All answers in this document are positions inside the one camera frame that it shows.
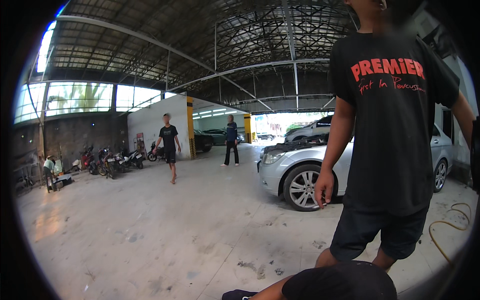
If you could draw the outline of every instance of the garage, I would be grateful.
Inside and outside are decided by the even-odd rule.
[[[425,6],[410,14],[478,116],[443,27]],[[60,7],[19,84],[11,142],[19,222],[59,297],[220,300],[313,268],[344,210],[355,141],[353,130],[320,209],[314,184],[337,102],[330,54],[358,26],[342,1]],[[413,254],[388,271],[399,299],[449,265],[477,210],[459,122],[441,104],[434,113],[435,193]],[[165,115],[178,138],[175,184],[165,139],[155,148]],[[221,167],[229,115],[240,163]],[[380,243],[378,233],[355,260],[372,262]]]

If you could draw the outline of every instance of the white wall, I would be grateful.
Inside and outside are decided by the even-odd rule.
[[[425,37],[430,31],[432,31],[439,23],[433,17],[431,17],[425,11],[421,12],[416,18],[415,23],[417,24],[417,29],[420,37]],[[477,107],[477,98],[475,95],[475,89],[473,87],[473,81],[468,72],[465,64],[462,60],[454,55],[450,55],[443,59],[445,64],[452,69],[455,75],[460,79],[459,89],[462,94],[467,99],[468,103],[472,107],[473,114],[475,116],[479,115]],[[435,105],[435,123],[442,128],[443,126],[443,109],[446,107],[436,104]],[[463,137],[462,131],[456,118],[454,117],[454,160],[463,162],[465,164],[470,164],[470,151],[467,147],[467,142]]]
[[[158,133],[164,126],[162,117],[169,113],[172,116],[170,124],[174,125],[178,131],[178,139],[182,152],[177,152],[179,159],[190,159],[190,145],[188,141],[187,124],[187,97],[184,95],[175,95],[167,99],[162,99],[150,106],[142,108],[128,115],[128,138],[130,151],[133,151],[133,139],[137,133],[143,132],[144,142],[147,151],[150,151],[150,145],[158,140]]]
[[[245,127],[245,122],[243,119],[243,114],[234,114],[233,121],[237,124],[237,127]],[[207,130],[213,128],[226,128],[227,127],[227,116],[221,115],[216,117],[208,117],[204,119],[193,120],[193,128],[199,130]]]

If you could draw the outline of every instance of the car headlight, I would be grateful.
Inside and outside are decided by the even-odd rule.
[[[264,156],[263,163],[266,165],[271,165],[279,160],[284,154],[285,152],[281,150],[270,151]]]

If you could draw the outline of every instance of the person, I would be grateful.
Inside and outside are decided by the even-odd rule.
[[[433,195],[435,102],[451,108],[468,145],[474,116],[458,77],[419,37],[381,34],[393,30],[383,27],[385,1],[344,2],[356,12],[360,29],[338,40],[331,51],[336,107],[314,189],[321,208],[323,198],[331,200],[332,167],[354,125],[355,140],[344,208],[331,246],[315,266],[358,257],[381,231],[372,263],[388,271],[413,253],[425,224]]]
[[[180,148],[180,142],[177,137],[178,132],[177,128],[173,125],[170,124],[170,114],[166,113],[163,115],[163,122],[165,123],[165,126],[160,129],[160,133],[158,134],[158,141],[156,142],[155,148],[153,149],[153,153],[156,153],[156,149],[160,142],[163,139],[163,149],[165,151],[165,160],[168,163],[168,166],[170,167],[170,170],[172,170],[172,180],[170,181],[172,184],[175,184],[175,179],[177,178],[177,169],[175,168],[175,142],[177,142],[177,145],[179,147],[179,153],[181,152]]]
[[[233,121],[233,115],[228,115],[227,121],[227,136],[225,139],[225,145],[227,145],[227,154],[225,155],[225,163],[221,164],[221,167],[226,167],[230,164],[231,148],[233,148],[233,154],[235,155],[235,165],[239,165],[239,152],[237,150],[237,124]]]
[[[50,193],[50,188],[48,187],[48,179],[52,183],[53,191],[57,191],[57,185],[53,182],[53,170],[55,168],[55,160],[52,156],[48,156],[46,161],[43,163],[43,174],[45,175],[45,183],[47,184],[47,191]]]
[[[256,293],[233,290],[222,300],[396,300],[392,279],[380,267],[362,261],[341,262],[288,276]]]

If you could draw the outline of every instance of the yellow pillar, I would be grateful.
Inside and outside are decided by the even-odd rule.
[[[250,124],[250,114],[243,115],[243,121],[245,122],[245,142],[251,144],[252,143],[252,127]]]
[[[187,96],[187,123],[188,123],[188,141],[190,144],[190,158],[197,157],[197,148],[195,146],[195,132],[193,131],[193,98]]]

